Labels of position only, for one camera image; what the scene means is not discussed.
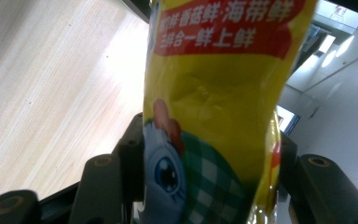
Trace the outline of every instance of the plastic packaging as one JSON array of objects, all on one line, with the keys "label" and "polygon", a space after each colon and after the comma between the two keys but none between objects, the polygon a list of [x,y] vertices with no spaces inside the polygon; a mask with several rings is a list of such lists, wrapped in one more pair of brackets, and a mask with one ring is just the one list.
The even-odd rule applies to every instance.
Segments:
[{"label": "plastic packaging", "polygon": [[136,223],[273,223],[273,113],[315,0],[152,3]]}]

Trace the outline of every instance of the black machine part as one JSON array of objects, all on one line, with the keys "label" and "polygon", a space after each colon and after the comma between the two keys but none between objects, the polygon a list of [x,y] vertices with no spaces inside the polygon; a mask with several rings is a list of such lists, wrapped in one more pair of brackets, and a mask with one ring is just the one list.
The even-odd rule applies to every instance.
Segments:
[{"label": "black machine part", "polygon": [[[131,223],[144,199],[142,114],[134,117],[112,154],[90,159],[81,181],[38,201],[30,190],[0,196],[0,224]],[[282,134],[280,181],[291,195],[294,223],[358,223],[358,189],[331,160],[297,156]]]}]

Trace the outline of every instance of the wooden surface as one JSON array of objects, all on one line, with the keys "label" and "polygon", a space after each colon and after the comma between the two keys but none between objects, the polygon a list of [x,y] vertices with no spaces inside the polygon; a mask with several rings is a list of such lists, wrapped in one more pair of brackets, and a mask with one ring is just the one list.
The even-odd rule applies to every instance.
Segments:
[{"label": "wooden surface", "polygon": [[0,194],[39,199],[142,111],[148,25],[119,0],[0,0]]}]

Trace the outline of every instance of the green checkered pattern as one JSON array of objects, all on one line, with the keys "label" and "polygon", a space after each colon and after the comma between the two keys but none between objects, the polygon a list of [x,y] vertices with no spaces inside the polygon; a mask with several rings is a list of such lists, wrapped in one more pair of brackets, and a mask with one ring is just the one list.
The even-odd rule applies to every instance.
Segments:
[{"label": "green checkered pattern", "polygon": [[181,223],[244,223],[250,196],[229,164],[197,137],[182,133],[182,140],[187,196]]}]

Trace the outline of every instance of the cartoon eye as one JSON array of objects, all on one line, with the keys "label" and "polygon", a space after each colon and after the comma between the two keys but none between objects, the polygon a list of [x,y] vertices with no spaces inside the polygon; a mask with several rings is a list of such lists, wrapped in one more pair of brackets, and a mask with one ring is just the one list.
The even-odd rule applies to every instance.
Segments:
[{"label": "cartoon eye", "polygon": [[178,176],[172,161],[168,157],[158,161],[155,178],[156,182],[168,193],[175,191],[178,187]]}]

